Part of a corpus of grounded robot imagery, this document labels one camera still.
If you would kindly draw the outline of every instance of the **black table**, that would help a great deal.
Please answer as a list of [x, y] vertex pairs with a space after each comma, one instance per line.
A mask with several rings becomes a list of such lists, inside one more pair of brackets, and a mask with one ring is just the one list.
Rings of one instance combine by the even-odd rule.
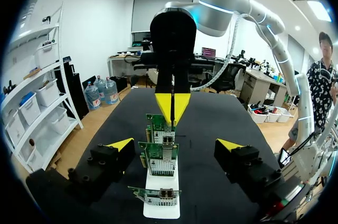
[[258, 210], [237, 184], [231, 184], [213, 157], [216, 138], [256, 147], [260, 157], [273, 168], [278, 163], [257, 125], [237, 98], [206, 92], [193, 92], [177, 128], [180, 144], [179, 181], [181, 217], [177, 220], [149, 219], [143, 216], [143, 202], [128, 185], [145, 188], [147, 169], [139, 159], [138, 141], [147, 141], [146, 113], [160, 114], [154, 89], [132, 90], [110, 114], [88, 145], [110, 144], [133, 137], [136, 156], [119, 183], [113, 183], [91, 208], [109, 223], [251, 223]]

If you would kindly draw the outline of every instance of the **laptop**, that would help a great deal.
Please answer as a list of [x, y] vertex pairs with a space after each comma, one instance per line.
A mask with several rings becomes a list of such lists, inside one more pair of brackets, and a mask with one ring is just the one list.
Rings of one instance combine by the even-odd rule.
[[202, 57], [205, 59], [215, 60], [216, 59], [216, 50], [210, 48], [202, 48]]

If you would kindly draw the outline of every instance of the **white stand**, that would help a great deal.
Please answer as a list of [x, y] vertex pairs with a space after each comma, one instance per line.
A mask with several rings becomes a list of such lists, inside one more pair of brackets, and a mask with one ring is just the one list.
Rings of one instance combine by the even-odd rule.
[[[160, 190], [161, 188], [173, 189], [174, 191], [179, 190], [179, 165], [177, 160], [174, 176], [150, 175], [150, 172], [148, 170], [146, 189]], [[175, 205], [174, 207], [152, 206], [150, 204], [144, 203], [143, 215], [144, 217], [155, 219], [178, 219], [181, 215], [180, 197], [178, 197], [177, 205]]]

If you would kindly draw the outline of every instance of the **robotic arm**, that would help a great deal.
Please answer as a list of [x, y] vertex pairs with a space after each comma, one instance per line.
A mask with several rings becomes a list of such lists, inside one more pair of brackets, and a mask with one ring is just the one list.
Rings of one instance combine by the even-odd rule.
[[[293, 155], [294, 165], [297, 166], [299, 171], [298, 176], [301, 177], [302, 181], [314, 184], [319, 176], [328, 175], [327, 170], [334, 165], [333, 158], [330, 159], [328, 156], [332, 156], [333, 152], [324, 153], [322, 149], [323, 144], [319, 146], [314, 141], [308, 142], [309, 135], [314, 131], [313, 107], [309, 83], [306, 74], [300, 73], [295, 76], [290, 54], [277, 36], [277, 34], [285, 30], [280, 17], [254, 0], [199, 0], [198, 3], [188, 4], [169, 2], [165, 7], [167, 9], [180, 8], [188, 11], [193, 17], [199, 31], [215, 37], [225, 34], [235, 12], [239, 13], [240, 17], [243, 17], [245, 20], [255, 23], [259, 36], [271, 47], [276, 63], [281, 68], [288, 93], [291, 96], [299, 95], [298, 137], [295, 147], [301, 146], [304, 148], [304, 146], [307, 146], [311, 151], [300, 150]], [[223, 68], [214, 77], [215, 79], [218, 78], [227, 66], [229, 57], [226, 63], [224, 63]], [[323, 138], [326, 138], [326, 136], [327, 133], [324, 132], [321, 142], [325, 140]], [[316, 165], [319, 159], [324, 161], [322, 162], [322, 166]]]
[[165, 7], [186, 9], [193, 16], [199, 31], [215, 37], [225, 34], [234, 12], [254, 22], [259, 36], [273, 51], [285, 77], [288, 93], [291, 96], [301, 95], [298, 105], [299, 131], [296, 146], [307, 139], [314, 131], [309, 84], [305, 74], [295, 76], [290, 54], [277, 36], [285, 30], [278, 15], [254, 0], [200, 0], [193, 4], [168, 2]]

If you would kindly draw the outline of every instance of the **man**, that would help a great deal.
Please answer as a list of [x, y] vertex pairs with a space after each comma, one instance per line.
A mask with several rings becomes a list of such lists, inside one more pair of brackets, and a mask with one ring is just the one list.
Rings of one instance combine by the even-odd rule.
[[[324, 130], [328, 111], [332, 103], [334, 105], [336, 104], [338, 94], [338, 90], [334, 87], [338, 75], [331, 60], [333, 51], [332, 41], [328, 34], [321, 32], [319, 34], [319, 43], [323, 58], [314, 62], [307, 72], [311, 91], [315, 131]], [[298, 120], [289, 132], [289, 139], [283, 146], [285, 150], [288, 150], [295, 144], [297, 135]]]

